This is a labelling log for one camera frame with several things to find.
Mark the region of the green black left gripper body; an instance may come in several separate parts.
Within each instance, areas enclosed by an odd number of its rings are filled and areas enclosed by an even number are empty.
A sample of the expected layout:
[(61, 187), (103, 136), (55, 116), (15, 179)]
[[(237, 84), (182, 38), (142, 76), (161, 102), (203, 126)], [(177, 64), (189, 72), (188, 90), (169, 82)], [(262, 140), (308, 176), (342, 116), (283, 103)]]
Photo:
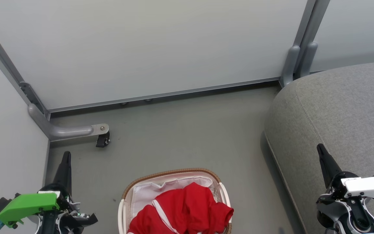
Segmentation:
[(62, 195), (58, 188), (55, 188), (54, 184), (49, 184), (41, 188), (37, 193), (22, 194), (12, 201), (11, 204), (16, 203), (18, 209), (18, 216), (3, 217), (0, 213), (0, 221), (2, 221), (9, 228), (22, 222), (22, 219), (32, 216), (41, 215), (45, 212), (55, 211), (60, 214), (67, 213), (75, 216), (80, 216), (81, 212), (79, 209), (78, 202), (74, 202), (71, 195)]

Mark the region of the grey partition foot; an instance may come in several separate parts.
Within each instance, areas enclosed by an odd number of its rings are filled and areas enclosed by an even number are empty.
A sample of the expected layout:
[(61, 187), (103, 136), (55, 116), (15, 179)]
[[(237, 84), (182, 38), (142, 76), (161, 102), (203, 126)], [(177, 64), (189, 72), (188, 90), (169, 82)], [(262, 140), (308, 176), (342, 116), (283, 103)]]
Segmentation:
[(28, 113), (51, 142), (91, 136), (98, 136), (98, 139), (106, 139), (109, 142), (110, 129), (108, 124), (56, 126), (50, 123), (34, 104), (28, 105)]

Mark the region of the grey fabric sofa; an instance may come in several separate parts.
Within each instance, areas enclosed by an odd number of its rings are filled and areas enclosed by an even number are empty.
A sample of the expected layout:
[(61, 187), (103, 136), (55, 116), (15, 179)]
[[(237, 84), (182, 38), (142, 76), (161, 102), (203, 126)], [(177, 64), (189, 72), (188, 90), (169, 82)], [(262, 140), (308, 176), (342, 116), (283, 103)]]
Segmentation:
[(374, 63), (323, 71), (286, 85), (264, 132), (305, 234), (324, 234), (316, 200), (326, 191), (317, 145), (343, 171), (374, 176)]

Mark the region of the grey partition post brackets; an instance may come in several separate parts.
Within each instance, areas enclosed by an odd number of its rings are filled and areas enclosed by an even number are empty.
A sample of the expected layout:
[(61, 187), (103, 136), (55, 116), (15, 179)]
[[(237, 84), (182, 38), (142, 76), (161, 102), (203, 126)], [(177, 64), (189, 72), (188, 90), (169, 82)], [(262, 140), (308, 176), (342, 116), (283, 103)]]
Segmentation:
[(318, 44), (316, 42), (310, 42), (303, 45), (302, 48), (295, 45), (289, 49), (279, 80), (282, 88), (290, 84), (295, 79), (310, 74), (311, 66), (317, 49)]

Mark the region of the black caster wheel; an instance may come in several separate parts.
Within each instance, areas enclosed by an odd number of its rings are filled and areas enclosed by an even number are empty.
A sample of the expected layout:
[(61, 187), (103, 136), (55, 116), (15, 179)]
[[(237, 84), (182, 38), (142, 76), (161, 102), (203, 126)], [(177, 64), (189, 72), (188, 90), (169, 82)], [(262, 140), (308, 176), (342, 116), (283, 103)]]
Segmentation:
[(96, 147), (97, 148), (105, 148), (110, 143), (110, 132), (107, 132), (102, 135), (98, 135)]

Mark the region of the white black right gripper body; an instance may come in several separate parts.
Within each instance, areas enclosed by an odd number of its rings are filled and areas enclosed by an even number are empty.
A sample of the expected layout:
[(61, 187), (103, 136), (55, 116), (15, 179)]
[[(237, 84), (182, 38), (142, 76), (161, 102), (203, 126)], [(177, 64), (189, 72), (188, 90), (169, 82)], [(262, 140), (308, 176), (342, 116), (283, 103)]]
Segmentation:
[(321, 225), (374, 225), (367, 208), (370, 200), (374, 200), (374, 176), (362, 178), (342, 171), (318, 197), (317, 220)]

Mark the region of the white basket liner cloth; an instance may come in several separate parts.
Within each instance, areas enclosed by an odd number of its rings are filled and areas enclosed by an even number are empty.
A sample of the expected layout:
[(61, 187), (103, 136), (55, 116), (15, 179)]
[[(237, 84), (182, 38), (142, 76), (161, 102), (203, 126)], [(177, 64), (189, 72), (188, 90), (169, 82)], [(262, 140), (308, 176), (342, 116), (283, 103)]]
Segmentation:
[(151, 205), (152, 201), (160, 194), (172, 189), (182, 189), (191, 183), (197, 183), (214, 192), (216, 182), (205, 175), (199, 173), (181, 173), (165, 175), (149, 179), (135, 185), (132, 190), (131, 218), (135, 218), (137, 213), (145, 206)]

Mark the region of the white laundry basket brown rim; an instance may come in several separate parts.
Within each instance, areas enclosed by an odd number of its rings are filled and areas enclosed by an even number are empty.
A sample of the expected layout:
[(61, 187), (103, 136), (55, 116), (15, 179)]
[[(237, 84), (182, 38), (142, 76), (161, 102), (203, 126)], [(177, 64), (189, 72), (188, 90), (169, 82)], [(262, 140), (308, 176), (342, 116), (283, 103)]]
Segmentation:
[(171, 182), (176, 179), (184, 179), (184, 178), (196, 178), (196, 177), (203, 177), (208, 178), (212, 181), (213, 189), (212, 194), (214, 195), (214, 199), (217, 202), (222, 202), (227, 206), (231, 206), (230, 198), (228, 192), (221, 182), (221, 179), (212, 171), (205, 168), (184, 168), (184, 169), (175, 169), (169, 170), (164, 172), (159, 172), (151, 175), (147, 175), (141, 178), (138, 178), (131, 182), (123, 192), (121, 197), (121, 201), (119, 203), (118, 208), (118, 217), (117, 217), (117, 224), (118, 224), (118, 233), (119, 234), (126, 234), (129, 228), (129, 224), (133, 219), (133, 215), (131, 212), (133, 201), (133, 190), (138, 185), (143, 185), (146, 183), (155, 183), (157, 185), (163, 185), (165, 182)]

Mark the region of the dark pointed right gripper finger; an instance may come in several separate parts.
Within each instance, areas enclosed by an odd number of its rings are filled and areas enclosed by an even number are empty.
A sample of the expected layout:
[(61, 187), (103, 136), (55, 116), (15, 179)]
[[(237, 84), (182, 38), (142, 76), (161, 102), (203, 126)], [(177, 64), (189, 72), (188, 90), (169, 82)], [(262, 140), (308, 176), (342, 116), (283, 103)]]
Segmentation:
[(337, 164), (337, 162), (334, 160), (332, 155), (328, 152), (325, 145), (318, 144), (317, 151), (319, 155), (319, 162), (321, 166), (324, 184), (325, 187), (328, 188), (334, 176), (342, 172), (342, 170)]

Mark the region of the red garment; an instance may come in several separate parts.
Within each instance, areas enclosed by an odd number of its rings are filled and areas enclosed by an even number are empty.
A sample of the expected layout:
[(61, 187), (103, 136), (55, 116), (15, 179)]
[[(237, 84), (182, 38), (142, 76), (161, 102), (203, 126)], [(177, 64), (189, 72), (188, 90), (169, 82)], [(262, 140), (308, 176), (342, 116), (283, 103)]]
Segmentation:
[(132, 219), (127, 234), (222, 234), (233, 214), (209, 188), (193, 182), (156, 196)]

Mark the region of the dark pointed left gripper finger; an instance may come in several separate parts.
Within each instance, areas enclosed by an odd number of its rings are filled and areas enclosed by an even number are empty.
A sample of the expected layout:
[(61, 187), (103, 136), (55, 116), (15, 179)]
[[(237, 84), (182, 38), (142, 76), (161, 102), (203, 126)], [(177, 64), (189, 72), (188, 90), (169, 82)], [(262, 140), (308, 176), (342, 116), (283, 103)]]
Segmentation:
[(55, 188), (61, 191), (62, 195), (71, 195), (72, 192), (72, 171), (71, 171), (71, 153), (65, 151), (58, 165), (56, 175), (53, 180)]
[(95, 214), (73, 216), (67, 214), (64, 216), (64, 233), (82, 233), (84, 228), (94, 225), (98, 222)]

